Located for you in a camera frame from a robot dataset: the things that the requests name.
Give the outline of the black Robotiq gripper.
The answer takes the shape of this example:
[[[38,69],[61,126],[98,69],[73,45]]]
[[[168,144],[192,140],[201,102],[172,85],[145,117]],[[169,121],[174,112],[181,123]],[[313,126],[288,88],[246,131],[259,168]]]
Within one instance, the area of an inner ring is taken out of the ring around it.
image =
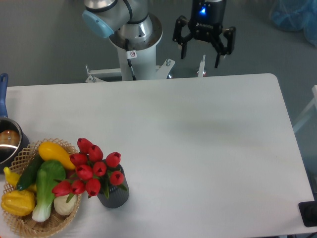
[[[221,56],[232,54],[235,47],[236,27],[223,28],[225,7],[225,0],[194,0],[190,20],[183,15],[176,19],[172,39],[181,47],[181,59],[185,59],[187,43],[192,37],[195,40],[211,41],[217,52],[215,68],[218,68]],[[187,25],[190,33],[182,36],[182,30]],[[227,46],[224,46],[220,39],[221,33],[227,40]]]

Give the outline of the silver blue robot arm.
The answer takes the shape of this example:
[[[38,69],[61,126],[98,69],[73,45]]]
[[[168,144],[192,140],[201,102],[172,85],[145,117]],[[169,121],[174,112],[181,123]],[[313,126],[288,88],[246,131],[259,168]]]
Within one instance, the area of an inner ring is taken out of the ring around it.
[[[85,23],[101,38],[122,31],[125,24],[139,25],[149,18],[146,0],[86,0],[84,5]],[[182,59],[191,39],[211,43],[217,52],[215,67],[221,56],[232,54],[236,28],[223,27],[225,7],[224,0],[194,0],[190,19],[183,15],[176,19],[172,39],[181,47]]]

